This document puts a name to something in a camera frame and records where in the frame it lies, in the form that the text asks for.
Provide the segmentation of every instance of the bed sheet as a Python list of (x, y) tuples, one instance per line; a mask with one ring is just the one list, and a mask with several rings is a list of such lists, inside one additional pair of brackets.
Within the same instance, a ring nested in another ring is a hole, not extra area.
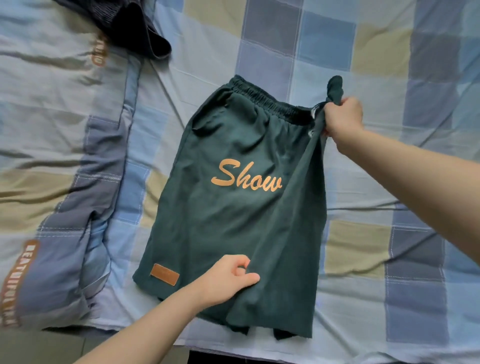
[(73, 324), (103, 287), (140, 64), (51, 0), (2, 3), (0, 326)]
[[(157, 304), (132, 281), (183, 126), (235, 73), (313, 106), (339, 74), (368, 129), (480, 160), (480, 3), (474, 0), (156, 0), (169, 63), (145, 62), (117, 206), (112, 272), (86, 324), (122, 328)], [(325, 156), (313, 339), (193, 321), (177, 344), (292, 363), (474, 363), (480, 268), (347, 158)]]

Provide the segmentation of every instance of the green shorts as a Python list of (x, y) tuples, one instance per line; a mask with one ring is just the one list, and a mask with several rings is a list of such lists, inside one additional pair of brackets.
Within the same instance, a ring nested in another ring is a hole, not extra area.
[[(327, 94), (340, 103), (340, 76)], [(181, 138), (138, 286), (165, 299), (223, 255), (245, 254), (260, 281), (199, 317), (311, 338), (326, 221), (324, 104), (312, 112), (278, 102), (239, 76), (216, 90)]]

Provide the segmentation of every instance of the black garment waistband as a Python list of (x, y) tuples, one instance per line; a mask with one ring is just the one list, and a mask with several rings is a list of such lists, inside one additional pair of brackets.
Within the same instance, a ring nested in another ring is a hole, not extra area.
[(244, 80), (241, 76), (235, 75), (227, 84), (232, 91), (244, 95), (254, 104), (260, 106), (273, 115), (295, 125), (308, 125), (313, 119), (311, 108), (293, 106), (286, 102), (277, 101), (272, 95), (260, 87)]

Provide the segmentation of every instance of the floor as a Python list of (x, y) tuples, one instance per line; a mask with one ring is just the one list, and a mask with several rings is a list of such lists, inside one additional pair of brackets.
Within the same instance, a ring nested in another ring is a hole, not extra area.
[[(0, 331), (0, 362), (9, 364), (72, 364), (106, 336), (87, 338), (56, 332)], [(162, 364), (187, 364), (189, 350), (173, 347)]]

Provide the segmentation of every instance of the person's left hand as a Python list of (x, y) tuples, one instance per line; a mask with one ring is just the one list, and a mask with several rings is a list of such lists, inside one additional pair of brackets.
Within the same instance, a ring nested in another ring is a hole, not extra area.
[(246, 255), (224, 255), (213, 267), (192, 282), (199, 290), (205, 308), (223, 303), (242, 288), (260, 280), (257, 273), (246, 273), (250, 263)]

